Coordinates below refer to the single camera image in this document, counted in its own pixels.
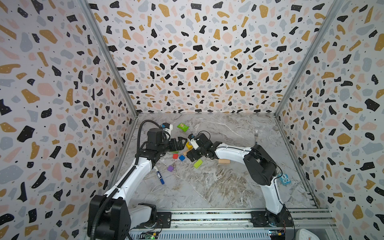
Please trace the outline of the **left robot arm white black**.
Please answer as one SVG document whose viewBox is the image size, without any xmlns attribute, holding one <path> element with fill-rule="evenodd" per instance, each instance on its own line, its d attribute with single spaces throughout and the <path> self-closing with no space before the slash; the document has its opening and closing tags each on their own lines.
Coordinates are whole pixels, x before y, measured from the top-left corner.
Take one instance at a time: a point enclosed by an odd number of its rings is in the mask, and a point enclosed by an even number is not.
<svg viewBox="0 0 384 240">
<path fill-rule="evenodd" d="M 129 207 L 130 200 L 144 177 L 167 152 L 181 151 L 187 144 L 183 137 L 171 138 L 171 128 L 163 124 L 150 129 L 147 140 L 138 143 L 135 159 L 126 173 L 103 195 L 92 198 L 89 207 L 87 235 L 92 240 L 125 240 L 130 230 L 159 224 L 157 207 L 140 203 Z"/>
</svg>

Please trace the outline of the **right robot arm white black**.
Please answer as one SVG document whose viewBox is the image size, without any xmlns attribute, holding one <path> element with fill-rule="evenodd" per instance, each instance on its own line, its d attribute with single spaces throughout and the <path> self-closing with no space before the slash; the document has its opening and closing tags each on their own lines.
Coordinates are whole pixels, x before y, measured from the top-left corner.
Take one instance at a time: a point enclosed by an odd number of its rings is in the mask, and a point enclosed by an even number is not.
<svg viewBox="0 0 384 240">
<path fill-rule="evenodd" d="M 204 133 L 189 135 L 189 143 L 193 149 L 187 153 L 192 161 L 201 157 L 215 160 L 229 160 L 244 164 L 256 184 L 261 186 L 266 203 L 266 213 L 258 217 L 258 221 L 264 225 L 281 226 L 287 221 L 287 210 L 281 202 L 280 193 L 276 186 L 276 179 L 279 178 L 278 165 L 261 145 L 255 143 L 253 147 L 235 147 L 222 142 L 213 143 Z"/>
</svg>

